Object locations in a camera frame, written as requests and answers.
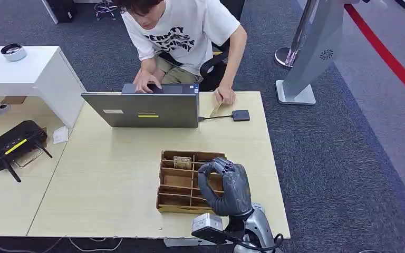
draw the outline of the black chair armrest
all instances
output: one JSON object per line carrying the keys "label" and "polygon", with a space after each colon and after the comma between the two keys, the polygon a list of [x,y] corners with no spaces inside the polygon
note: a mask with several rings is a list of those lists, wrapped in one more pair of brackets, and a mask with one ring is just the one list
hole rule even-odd
{"label": "black chair armrest", "polygon": [[214,55],[214,57],[207,62],[205,62],[201,68],[199,69],[199,72],[201,73],[201,76],[203,78],[208,77],[208,72],[211,67],[215,66],[216,64],[222,62],[225,58],[227,58],[228,52],[222,52],[218,55]]}

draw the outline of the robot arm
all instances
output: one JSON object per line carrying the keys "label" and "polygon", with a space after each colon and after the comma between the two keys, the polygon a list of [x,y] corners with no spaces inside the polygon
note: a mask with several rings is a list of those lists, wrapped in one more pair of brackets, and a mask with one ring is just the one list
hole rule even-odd
{"label": "robot arm", "polygon": [[[208,183],[208,177],[215,171],[223,180],[222,197]],[[221,217],[205,213],[193,220],[193,236],[215,244],[231,241],[237,245],[234,252],[273,252],[280,246],[282,234],[273,238],[265,214],[252,207],[246,170],[241,164],[220,157],[213,159],[198,170],[198,186],[215,214],[229,216],[229,224],[223,230]]]}

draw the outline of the cardboard organizer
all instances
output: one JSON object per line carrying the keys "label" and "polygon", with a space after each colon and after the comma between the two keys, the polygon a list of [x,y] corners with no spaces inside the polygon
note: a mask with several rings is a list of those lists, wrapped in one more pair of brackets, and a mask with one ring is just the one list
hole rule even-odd
{"label": "cardboard organizer", "polygon": [[[156,201],[160,212],[207,213],[213,212],[201,195],[198,187],[198,169],[223,153],[163,151],[160,164],[160,185]],[[179,164],[179,158],[190,158],[188,163]],[[211,173],[209,185],[215,193],[223,196],[221,175]]]}

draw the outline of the yellow stripe on router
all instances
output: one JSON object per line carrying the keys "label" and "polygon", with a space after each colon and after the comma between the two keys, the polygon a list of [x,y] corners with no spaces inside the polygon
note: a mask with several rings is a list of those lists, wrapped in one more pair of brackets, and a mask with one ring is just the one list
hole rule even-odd
{"label": "yellow stripe on router", "polygon": [[27,139],[22,140],[20,143],[14,145],[11,149],[7,150],[7,152],[5,152],[5,154],[10,154],[10,152],[12,152],[13,150],[15,150],[17,147],[21,146],[22,144],[24,144],[27,141]]}

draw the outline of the cable on floor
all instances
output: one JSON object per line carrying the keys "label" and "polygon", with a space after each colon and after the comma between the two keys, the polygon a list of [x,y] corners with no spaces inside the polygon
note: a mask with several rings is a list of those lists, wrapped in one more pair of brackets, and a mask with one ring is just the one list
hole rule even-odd
{"label": "cable on floor", "polygon": [[123,238],[120,238],[119,244],[117,244],[117,246],[115,246],[113,249],[82,249],[82,248],[80,248],[78,245],[76,245],[76,244],[72,241],[72,239],[71,239],[70,237],[68,237],[68,239],[69,239],[69,241],[71,242],[71,244],[72,244],[75,248],[77,248],[79,251],[82,251],[82,252],[114,251],[114,250],[116,250],[116,249],[122,244],[122,241],[123,241]]}
{"label": "cable on floor", "polygon": [[[52,246],[50,246],[47,250],[43,251],[42,253],[48,253],[49,251],[51,251],[61,241],[61,239],[63,239],[63,237],[58,239],[58,241],[56,241]],[[0,246],[0,251],[9,252],[9,253],[36,253],[36,252],[30,251],[30,250],[9,250],[9,249],[4,249],[1,246]]]}
{"label": "cable on floor", "polygon": [[106,237],[103,238],[103,239],[101,239],[101,240],[97,240],[97,239],[94,239],[94,238],[92,238],[92,237],[88,237],[88,238],[89,238],[89,240],[91,240],[91,241],[98,241],[98,242],[101,242],[101,241],[105,241],[105,240],[106,240]]}

